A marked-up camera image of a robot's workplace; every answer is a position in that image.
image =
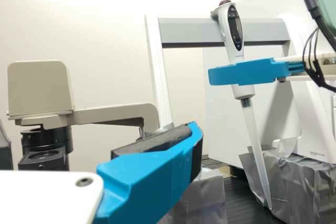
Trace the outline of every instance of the blue clamp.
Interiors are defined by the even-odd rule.
[[[301,61],[276,62],[274,58],[267,58],[212,68],[208,70],[208,76],[211,85],[238,84],[242,86],[270,83],[277,78],[285,78],[293,73],[304,71]]]
[[[195,122],[187,126],[192,134],[166,151],[125,154],[97,167],[104,194],[93,223],[157,223],[178,202],[195,156],[201,167],[203,133]]]

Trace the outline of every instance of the black cable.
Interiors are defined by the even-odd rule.
[[[319,39],[319,29],[317,29],[316,36],[315,36],[315,45],[314,45],[314,59],[317,60],[316,57],[316,48],[317,48],[317,41]]]
[[[323,33],[323,35],[325,36],[325,38],[331,45],[332,49],[334,49],[334,51],[336,52],[336,40],[334,36],[331,34],[331,31],[329,30],[329,28],[326,26],[322,17],[315,19],[315,21],[316,21],[316,24],[319,26],[321,32]]]
[[[312,68],[312,65],[311,65],[311,62],[310,62],[310,55],[311,55],[311,42],[312,42],[312,40],[313,40],[313,37],[314,37],[314,35],[315,35],[316,31],[317,31],[317,28],[316,28],[316,29],[313,31],[313,33],[312,33],[312,36],[311,36],[311,37],[310,37],[310,39],[309,39],[308,64],[309,64],[309,67],[310,67],[310,68]]]
[[[328,43],[331,45],[332,49],[336,52],[336,39],[334,38],[333,34],[331,33],[330,29],[326,26],[322,12],[319,7],[318,0],[304,0],[307,10],[311,14],[311,17],[315,20],[316,24],[318,25],[318,28],[322,31],[323,35],[327,39]],[[303,61],[303,66],[307,74],[310,76],[310,78],[319,86],[319,87],[324,87],[328,90],[331,90],[333,92],[336,92],[336,87],[333,87],[331,85],[328,85],[325,82],[324,74],[322,72],[321,66],[319,64],[319,61],[317,60],[316,56],[316,48],[317,48],[317,42],[318,42],[318,32],[315,37],[315,45],[314,45],[314,67],[315,69],[312,68],[311,62],[310,62],[310,53],[311,53],[311,43],[312,43],[312,38],[315,32],[311,34],[306,41],[305,47],[303,49],[303,55],[302,55],[302,61]],[[304,56],[305,56],[305,51],[307,44],[309,42],[309,55],[308,55],[308,61],[309,61],[309,66],[310,68],[308,69],[306,66],[306,63],[304,61]]]
[[[307,44],[308,42],[311,40],[311,38],[313,37],[314,33],[316,32],[317,28],[310,34],[310,36],[308,37],[306,43],[305,43],[305,46],[303,47],[303,53],[302,53],[302,63],[304,65],[304,67],[306,68],[306,62],[304,61],[305,59],[305,53],[306,53],[306,48],[307,48]]]

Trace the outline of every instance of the white surface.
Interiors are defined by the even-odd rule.
[[[5,115],[10,63],[63,61],[70,70],[78,108],[153,102],[144,14],[208,17],[219,1],[0,0],[0,117],[12,140],[14,166],[22,157],[24,127],[15,126]],[[258,7],[258,17],[269,2]],[[164,58],[175,124],[196,120],[205,130],[202,50],[165,49]],[[138,135],[135,127],[74,126],[70,169],[94,171],[97,163],[109,160],[111,149],[133,142]],[[207,135],[203,150],[207,152]]]
[[[58,114],[75,108],[63,62],[19,61],[11,63],[7,72],[10,116]]]
[[[0,171],[0,223],[91,223],[103,181],[92,173]],[[76,186],[82,178],[93,182]]]
[[[159,20],[155,15],[146,15],[145,24],[154,100],[159,113],[160,127],[165,127],[173,123],[173,118],[163,59]]]

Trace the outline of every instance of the white machine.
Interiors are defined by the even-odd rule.
[[[265,17],[265,24],[255,32],[249,30],[252,20],[243,18],[245,42],[252,46],[245,48],[245,59],[275,57],[277,61],[300,61],[303,41],[308,37],[302,28],[312,23],[303,1],[291,0],[281,4],[281,0],[272,1],[274,6],[265,5],[267,0],[243,0],[238,3],[241,15]],[[264,13],[260,13],[261,8],[264,8]],[[278,19],[266,17],[282,18],[283,29],[278,28],[277,35],[272,26]],[[255,43],[263,35],[268,39]],[[335,54],[329,54],[332,49],[322,44],[323,48],[318,49],[318,58],[322,64],[327,64],[322,66],[323,72],[332,81],[335,80],[336,68],[330,63],[334,62]],[[229,64],[226,52],[223,48],[205,48],[203,56],[209,155],[224,163],[242,167],[238,156],[247,152],[250,145],[247,130],[241,126],[244,116],[239,110],[239,104],[232,98],[230,88],[210,86],[207,78],[209,68]],[[294,152],[323,162],[336,163],[334,94],[318,88],[306,74],[291,76],[287,81],[290,82],[255,86],[254,111],[263,148],[277,147],[283,156]]]

